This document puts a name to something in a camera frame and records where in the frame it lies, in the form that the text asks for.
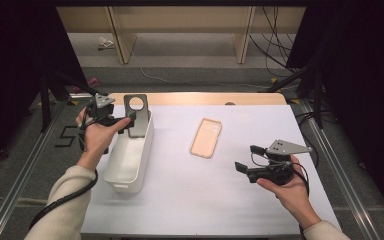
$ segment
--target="orange phone case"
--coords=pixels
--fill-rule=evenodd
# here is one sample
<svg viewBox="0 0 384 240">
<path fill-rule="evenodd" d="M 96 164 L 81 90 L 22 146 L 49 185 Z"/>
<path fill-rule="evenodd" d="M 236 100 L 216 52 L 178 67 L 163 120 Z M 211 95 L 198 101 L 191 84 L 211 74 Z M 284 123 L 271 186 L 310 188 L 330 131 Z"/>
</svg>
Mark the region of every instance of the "orange phone case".
<svg viewBox="0 0 384 240">
<path fill-rule="evenodd" d="M 190 153 L 203 158 L 211 158 L 221 131 L 221 122 L 204 118 L 193 139 Z"/>
</svg>

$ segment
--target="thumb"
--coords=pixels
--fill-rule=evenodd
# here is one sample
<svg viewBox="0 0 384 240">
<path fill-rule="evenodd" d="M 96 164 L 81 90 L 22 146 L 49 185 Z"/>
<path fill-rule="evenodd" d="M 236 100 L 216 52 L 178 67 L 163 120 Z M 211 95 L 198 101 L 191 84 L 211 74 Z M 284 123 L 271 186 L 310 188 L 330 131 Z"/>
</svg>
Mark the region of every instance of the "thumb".
<svg viewBox="0 0 384 240">
<path fill-rule="evenodd" d="M 263 187 L 264 189 L 276 194 L 278 186 L 274 184 L 272 181 L 267 180 L 265 178 L 259 178 L 257 180 L 257 184 Z"/>
<path fill-rule="evenodd" d="M 116 133 L 116 132 L 120 131 L 121 129 L 123 129 L 124 127 L 126 127 L 130 121 L 131 121 L 130 118 L 123 118 L 120 121 L 118 121 L 116 124 L 112 125 L 111 128 L 114 131 L 114 133 Z"/>
</svg>

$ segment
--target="white tabletop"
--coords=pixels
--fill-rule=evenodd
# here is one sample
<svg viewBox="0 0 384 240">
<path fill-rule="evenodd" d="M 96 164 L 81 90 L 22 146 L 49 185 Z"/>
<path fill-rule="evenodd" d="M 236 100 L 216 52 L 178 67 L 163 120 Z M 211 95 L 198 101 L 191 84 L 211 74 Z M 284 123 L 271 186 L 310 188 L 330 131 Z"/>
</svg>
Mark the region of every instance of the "white tabletop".
<svg viewBox="0 0 384 240">
<path fill-rule="evenodd" d="M 249 183 L 234 165 L 238 161 L 257 167 L 251 162 L 250 145 L 269 147 L 275 139 L 305 145 L 290 106 L 151 105 L 149 109 L 155 130 L 142 190 L 116 193 L 100 177 L 92 190 L 82 233 L 159 237 L 299 234 L 298 223 L 274 194 Z M 124 107 L 116 106 L 114 115 L 124 116 Z M 189 153 L 202 118 L 222 123 L 211 159 Z M 98 166 L 101 175 L 108 156 Z M 296 156 L 309 174 L 310 201 L 316 212 L 339 228 L 309 154 Z"/>
</svg>

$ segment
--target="plastic bin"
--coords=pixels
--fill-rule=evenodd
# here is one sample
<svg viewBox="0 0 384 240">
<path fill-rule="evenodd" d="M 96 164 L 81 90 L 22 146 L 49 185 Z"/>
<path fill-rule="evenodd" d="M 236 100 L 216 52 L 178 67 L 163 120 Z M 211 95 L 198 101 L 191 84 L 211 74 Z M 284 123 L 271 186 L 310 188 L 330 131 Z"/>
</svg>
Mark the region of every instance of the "plastic bin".
<svg viewBox="0 0 384 240">
<path fill-rule="evenodd" d="M 153 117 L 149 111 L 144 138 L 130 138 L 127 131 L 118 136 L 103 174 L 103 179 L 116 192 L 137 193 L 142 189 L 153 135 Z"/>
</svg>

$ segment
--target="black clamp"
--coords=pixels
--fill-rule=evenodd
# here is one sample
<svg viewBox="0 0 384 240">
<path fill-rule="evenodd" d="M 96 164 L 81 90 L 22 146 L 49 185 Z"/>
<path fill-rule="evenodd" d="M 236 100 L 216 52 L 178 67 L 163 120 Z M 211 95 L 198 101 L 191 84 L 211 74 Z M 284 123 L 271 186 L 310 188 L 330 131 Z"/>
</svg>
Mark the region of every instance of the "black clamp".
<svg viewBox="0 0 384 240">
<path fill-rule="evenodd" d="M 114 101 L 115 99 L 108 97 L 106 94 L 100 95 L 99 93 L 96 93 L 95 97 L 86 106 L 82 122 L 78 126 L 79 144 L 82 151 L 87 150 L 85 144 L 85 134 L 86 128 L 88 126 L 98 123 L 109 127 L 126 118 L 114 118 L 112 116 L 114 111 L 114 105 L 112 102 Z M 123 129 L 119 130 L 118 134 L 123 134 L 125 129 L 129 129 L 135 126 L 136 112 L 130 113 L 127 117 L 130 118 L 131 121 Z"/>
<path fill-rule="evenodd" d="M 235 162 L 238 172 L 247 175 L 250 183 L 256 183 L 259 178 L 265 178 L 277 185 L 285 185 L 292 180 L 295 173 L 291 154 L 311 152 L 311 148 L 303 147 L 297 144 L 276 140 L 269 148 L 262 148 L 255 145 L 250 147 L 251 158 L 253 154 L 266 158 L 269 161 L 267 166 L 261 168 L 248 168 L 246 165 Z"/>
</svg>

